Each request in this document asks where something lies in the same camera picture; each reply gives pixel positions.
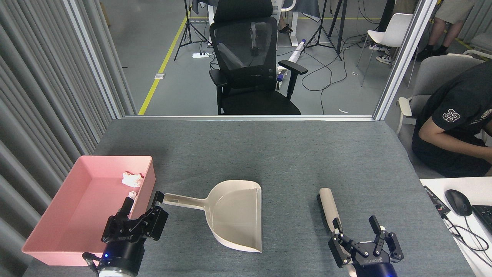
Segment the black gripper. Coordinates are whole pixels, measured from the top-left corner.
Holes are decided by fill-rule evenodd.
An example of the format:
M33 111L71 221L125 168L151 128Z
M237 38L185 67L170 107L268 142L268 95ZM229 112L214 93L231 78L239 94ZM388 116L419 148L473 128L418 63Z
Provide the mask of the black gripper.
M132 232L125 228L134 200L125 198L121 209L108 218L104 228L101 241L106 247L100 259L100 272L139 272L145 238L160 240L168 219L169 213L160 206L164 198L161 191L155 193L151 207L139 218Z
M368 220L376 235L375 248L368 257L363 256L364 249L360 243L355 243L343 235L340 219L335 217L332 220L334 231L329 240L329 247L337 266L343 268L354 258L354 267L358 277L397 277L390 261L398 263L404 259L404 254L396 234L383 230L376 216L372 215ZM382 250L384 242L388 246L389 254Z

